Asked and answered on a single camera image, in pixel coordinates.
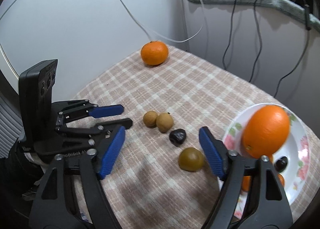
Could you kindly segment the small orange in plate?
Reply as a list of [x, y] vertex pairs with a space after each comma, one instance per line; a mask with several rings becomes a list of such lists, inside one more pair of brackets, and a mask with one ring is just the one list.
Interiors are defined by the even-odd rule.
[[282, 184], [282, 186], [285, 187], [285, 179], [280, 173], [278, 173], [278, 178], [279, 178], [280, 183]]
[[243, 180], [242, 180], [242, 184], [241, 184], [242, 191], [248, 192], [250, 184], [251, 184], [251, 177], [250, 176], [244, 176]]

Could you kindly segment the dark chestnut on cloth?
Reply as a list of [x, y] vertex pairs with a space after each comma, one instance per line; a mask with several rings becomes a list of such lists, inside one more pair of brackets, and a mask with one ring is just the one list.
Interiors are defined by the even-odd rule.
[[170, 142], [177, 147], [181, 146], [185, 142], [186, 138], [187, 134], [185, 130], [181, 128], [173, 130], [169, 134]]

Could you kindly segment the dark chestnut in plate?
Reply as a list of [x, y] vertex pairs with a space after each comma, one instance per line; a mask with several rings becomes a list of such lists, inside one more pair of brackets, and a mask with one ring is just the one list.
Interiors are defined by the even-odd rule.
[[286, 156], [283, 156], [274, 163], [274, 169], [277, 172], [281, 173], [287, 168], [287, 164], [288, 164], [288, 158]]

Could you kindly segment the large smooth orange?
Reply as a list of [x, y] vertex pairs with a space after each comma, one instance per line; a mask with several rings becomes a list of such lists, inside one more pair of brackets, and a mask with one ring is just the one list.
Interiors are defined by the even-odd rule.
[[241, 137], [245, 151], [254, 158], [271, 156], [287, 140], [290, 119], [283, 108], [266, 105], [256, 111], [248, 121]]

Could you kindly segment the mandarin orange with stem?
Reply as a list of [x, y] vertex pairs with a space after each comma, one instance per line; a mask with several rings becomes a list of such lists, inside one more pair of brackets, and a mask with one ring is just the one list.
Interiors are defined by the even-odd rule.
[[161, 41], [152, 41], [142, 47], [140, 56], [144, 64], [157, 66], [166, 61], [169, 56], [169, 49], [167, 45]]

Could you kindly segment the green-brown round fruit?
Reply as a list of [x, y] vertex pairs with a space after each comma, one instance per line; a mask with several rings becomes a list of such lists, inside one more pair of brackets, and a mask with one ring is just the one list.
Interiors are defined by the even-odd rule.
[[184, 149], [178, 157], [180, 169], [188, 172], [197, 172], [204, 166], [204, 155], [193, 147]]

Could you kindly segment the tan longan fruit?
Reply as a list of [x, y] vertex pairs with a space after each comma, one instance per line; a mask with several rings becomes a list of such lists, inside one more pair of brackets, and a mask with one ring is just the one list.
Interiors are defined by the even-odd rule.
[[156, 126], [157, 128], [165, 133], [170, 130], [174, 125], [174, 120], [169, 113], [161, 113], [156, 118]]
[[143, 116], [143, 122], [146, 127], [152, 128], [156, 126], [156, 119], [158, 117], [158, 113], [155, 111], [148, 111]]

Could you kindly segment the white floral plate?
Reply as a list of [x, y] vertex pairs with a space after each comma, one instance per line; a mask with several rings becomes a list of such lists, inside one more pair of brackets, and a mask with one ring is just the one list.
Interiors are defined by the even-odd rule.
[[[241, 145], [243, 130], [252, 115], [266, 105], [267, 103], [260, 103], [250, 106], [231, 121], [222, 139], [227, 149], [236, 150], [242, 156], [246, 154]], [[277, 161], [281, 157], [288, 159], [287, 167], [281, 175], [285, 180], [284, 190], [287, 200], [289, 204], [293, 204], [306, 182], [310, 166], [310, 146], [306, 129], [300, 118], [287, 107], [282, 106], [282, 109], [289, 117], [290, 133], [285, 144], [273, 155], [273, 161]]]

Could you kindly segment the pink plaid tablecloth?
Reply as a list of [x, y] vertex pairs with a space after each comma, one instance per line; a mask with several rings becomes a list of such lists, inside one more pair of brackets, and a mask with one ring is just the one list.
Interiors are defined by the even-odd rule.
[[209, 167], [195, 173], [179, 168], [181, 149], [167, 134], [144, 125], [147, 111], [170, 113], [175, 128], [187, 133], [183, 146], [199, 148], [201, 127], [222, 139], [244, 109], [275, 102], [255, 85], [175, 47], [157, 67], [147, 67], [139, 52], [132, 53], [75, 98], [121, 104], [123, 115], [133, 121], [112, 173], [102, 182], [123, 228], [200, 228], [219, 195]]

